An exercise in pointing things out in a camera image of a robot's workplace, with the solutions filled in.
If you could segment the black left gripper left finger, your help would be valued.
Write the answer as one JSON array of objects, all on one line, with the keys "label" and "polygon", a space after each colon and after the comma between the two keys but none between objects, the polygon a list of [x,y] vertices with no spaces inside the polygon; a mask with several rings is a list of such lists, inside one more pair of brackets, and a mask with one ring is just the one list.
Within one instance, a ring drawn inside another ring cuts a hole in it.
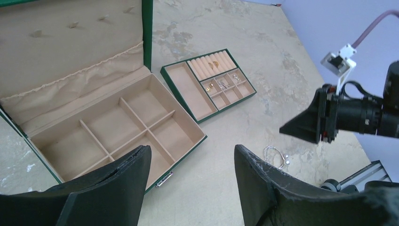
[{"label": "black left gripper left finger", "polygon": [[141,145],[116,161],[44,192],[0,197],[3,226],[135,226],[152,151]]}]

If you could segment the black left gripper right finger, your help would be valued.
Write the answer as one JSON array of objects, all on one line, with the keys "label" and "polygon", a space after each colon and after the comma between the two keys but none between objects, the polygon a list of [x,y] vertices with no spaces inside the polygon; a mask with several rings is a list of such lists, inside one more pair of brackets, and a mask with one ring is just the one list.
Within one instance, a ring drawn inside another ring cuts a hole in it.
[{"label": "black left gripper right finger", "polygon": [[370,181],[361,193],[338,193],[303,182],[243,145],[235,174],[247,226],[396,226],[399,185]]}]

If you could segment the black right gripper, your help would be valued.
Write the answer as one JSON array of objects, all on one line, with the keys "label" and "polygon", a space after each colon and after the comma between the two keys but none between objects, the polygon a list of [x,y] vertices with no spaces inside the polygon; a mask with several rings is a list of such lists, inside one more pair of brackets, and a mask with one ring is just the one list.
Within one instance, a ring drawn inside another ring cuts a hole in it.
[{"label": "black right gripper", "polygon": [[352,98],[342,87],[325,84],[317,89],[307,109],[286,122],[279,132],[306,142],[332,142],[338,131],[352,131],[382,137],[399,137],[399,63],[390,64],[383,97],[366,92],[356,81],[348,81],[362,98]]}]

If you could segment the small earrings cluster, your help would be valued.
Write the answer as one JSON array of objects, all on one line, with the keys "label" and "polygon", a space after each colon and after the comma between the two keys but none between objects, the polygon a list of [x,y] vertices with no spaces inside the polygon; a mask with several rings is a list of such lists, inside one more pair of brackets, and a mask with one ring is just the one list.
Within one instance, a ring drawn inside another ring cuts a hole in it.
[{"label": "small earrings cluster", "polygon": [[239,84],[241,79],[236,73],[226,73],[225,75],[216,78],[216,82],[222,90],[225,90]]}]

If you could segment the green jewelry tray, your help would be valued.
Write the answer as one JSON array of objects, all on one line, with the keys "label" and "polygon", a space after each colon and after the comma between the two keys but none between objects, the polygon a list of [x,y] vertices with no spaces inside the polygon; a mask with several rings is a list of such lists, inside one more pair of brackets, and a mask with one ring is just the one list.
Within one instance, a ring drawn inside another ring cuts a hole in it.
[{"label": "green jewelry tray", "polygon": [[[241,82],[222,90],[216,78],[226,73],[236,73]],[[257,93],[227,49],[164,65],[160,74],[178,102],[197,123],[202,123]],[[210,92],[206,92],[208,86],[213,86]]]}]

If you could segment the green jewelry box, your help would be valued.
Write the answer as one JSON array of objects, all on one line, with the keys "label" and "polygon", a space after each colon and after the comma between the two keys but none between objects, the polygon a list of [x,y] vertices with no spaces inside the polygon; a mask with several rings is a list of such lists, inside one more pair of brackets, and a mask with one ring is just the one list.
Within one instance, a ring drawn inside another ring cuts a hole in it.
[{"label": "green jewelry box", "polygon": [[139,145],[146,189],[205,139],[151,72],[151,0],[3,0],[0,113],[58,182]]}]

